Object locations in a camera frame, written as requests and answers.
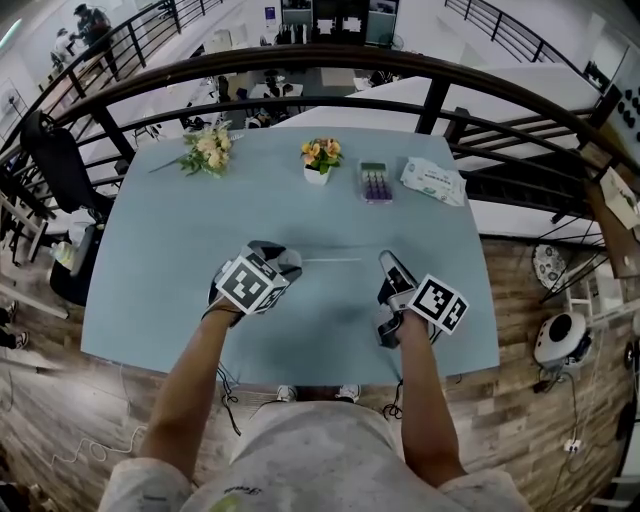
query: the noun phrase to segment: black office chair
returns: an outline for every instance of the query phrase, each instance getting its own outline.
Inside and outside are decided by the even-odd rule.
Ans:
[[[69,270],[55,261],[49,278],[49,285],[63,299],[85,306],[104,223],[111,213],[113,199],[93,189],[78,145],[69,130],[56,126],[53,119],[41,111],[34,112],[25,120],[20,144],[31,155],[60,208],[72,213],[84,207],[96,220],[95,226],[85,230],[73,269]]]
[[[225,76],[218,77],[218,97],[220,98],[220,103],[231,101],[231,97],[229,96],[229,81]]]
[[[72,213],[84,207],[96,221],[106,220],[113,199],[93,189],[69,130],[56,126],[51,117],[37,110],[26,119],[20,144],[31,155],[63,211]]]

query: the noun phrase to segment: person standing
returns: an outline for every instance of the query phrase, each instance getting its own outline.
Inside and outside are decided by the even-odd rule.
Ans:
[[[58,30],[58,37],[53,45],[53,51],[58,58],[65,64],[71,62],[71,59],[76,56],[72,47],[74,44],[75,36],[69,34],[66,28]]]
[[[87,51],[87,59],[95,57],[100,53],[104,53],[104,58],[107,60],[109,69],[111,69],[111,73],[113,74],[113,78],[115,78],[116,81],[119,81],[120,77],[118,76],[118,66],[115,58],[113,57],[113,50],[111,48],[111,38],[106,38],[96,44],[111,30],[111,25],[109,24],[107,17],[99,9],[89,9],[87,4],[80,4],[76,7],[73,14],[80,18],[80,21],[78,21],[78,33],[84,43],[90,48]]]
[[[8,308],[0,308],[0,327],[6,327],[13,321],[18,311],[18,303],[14,300]],[[21,350],[29,343],[29,333],[22,332],[17,336],[8,333],[5,329],[0,329],[0,347]]]

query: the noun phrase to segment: light blue table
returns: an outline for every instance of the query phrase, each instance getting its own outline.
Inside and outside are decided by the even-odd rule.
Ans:
[[[342,143],[345,162],[325,187],[307,183],[300,145]],[[250,130],[228,175],[187,177],[181,140],[138,151],[109,218],[85,313],[82,349],[168,372],[197,326],[216,269],[250,240],[298,250],[302,277],[264,315],[230,331],[222,361],[240,382],[392,384],[400,352],[377,345],[373,315],[383,282],[378,254],[391,249],[420,281],[428,272],[470,304],[454,335],[435,345],[441,375],[499,364],[496,323],[480,239],[469,207],[455,208],[394,183],[391,205],[359,195],[360,158],[398,175],[407,156],[455,168],[441,137],[353,128]]]

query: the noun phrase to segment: orange flower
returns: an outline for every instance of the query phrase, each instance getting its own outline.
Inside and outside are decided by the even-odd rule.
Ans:
[[[327,143],[327,155],[329,158],[337,158],[341,149],[340,143],[337,140],[329,139]]]

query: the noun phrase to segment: small potted flower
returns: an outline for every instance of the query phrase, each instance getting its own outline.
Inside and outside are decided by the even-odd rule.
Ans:
[[[340,167],[342,153],[335,139],[313,139],[302,145],[304,177],[314,185],[326,185],[332,167]]]

